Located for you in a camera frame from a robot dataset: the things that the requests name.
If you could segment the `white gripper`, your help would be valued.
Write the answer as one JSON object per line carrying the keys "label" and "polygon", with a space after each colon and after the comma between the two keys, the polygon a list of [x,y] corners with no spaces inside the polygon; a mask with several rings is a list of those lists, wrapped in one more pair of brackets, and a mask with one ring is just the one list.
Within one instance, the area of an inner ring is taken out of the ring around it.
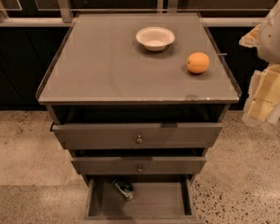
{"label": "white gripper", "polygon": [[[255,48],[259,44],[259,29],[258,24],[241,37],[239,44]],[[264,71],[255,71],[250,80],[243,122],[248,126],[257,126],[262,122],[275,124],[279,119],[280,64],[270,63]]]}

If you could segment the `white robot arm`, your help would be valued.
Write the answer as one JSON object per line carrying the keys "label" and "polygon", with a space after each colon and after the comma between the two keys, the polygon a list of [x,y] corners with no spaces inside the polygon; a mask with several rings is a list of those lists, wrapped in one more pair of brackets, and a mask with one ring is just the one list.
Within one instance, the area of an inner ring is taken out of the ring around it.
{"label": "white robot arm", "polygon": [[259,58],[268,63],[262,72],[256,70],[251,77],[243,122],[249,126],[275,124],[280,119],[280,0],[239,44],[256,48]]}

